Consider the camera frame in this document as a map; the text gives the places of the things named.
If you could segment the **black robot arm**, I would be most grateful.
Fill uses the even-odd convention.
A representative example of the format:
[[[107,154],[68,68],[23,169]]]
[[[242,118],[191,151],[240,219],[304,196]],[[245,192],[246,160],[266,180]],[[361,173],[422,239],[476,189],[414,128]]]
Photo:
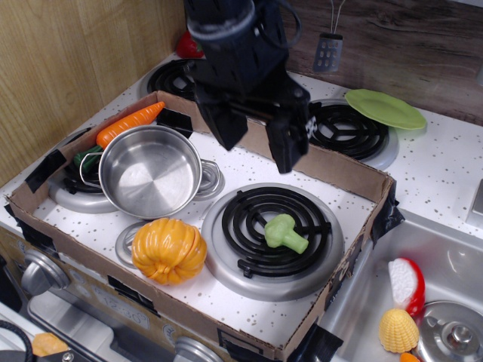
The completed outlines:
[[[301,36],[297,12],[286,1],[186,1],[187,29],[205,55],[191,60],[195,102],[225,149],[263,121],[280,173],[289,173],[309,149],[309,92],[287,70]]]

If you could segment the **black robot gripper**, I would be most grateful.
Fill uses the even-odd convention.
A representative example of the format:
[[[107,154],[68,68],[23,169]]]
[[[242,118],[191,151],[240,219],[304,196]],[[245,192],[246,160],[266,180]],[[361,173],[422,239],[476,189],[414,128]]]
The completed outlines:
[[[291,41],[281,22],[190,22],[205,53],[188,67],[195,101],[226,150],[247,133],[247,118],[266,121],[269,148],[279,173],[290,173],[308,152],[309,95],[286,72]]]

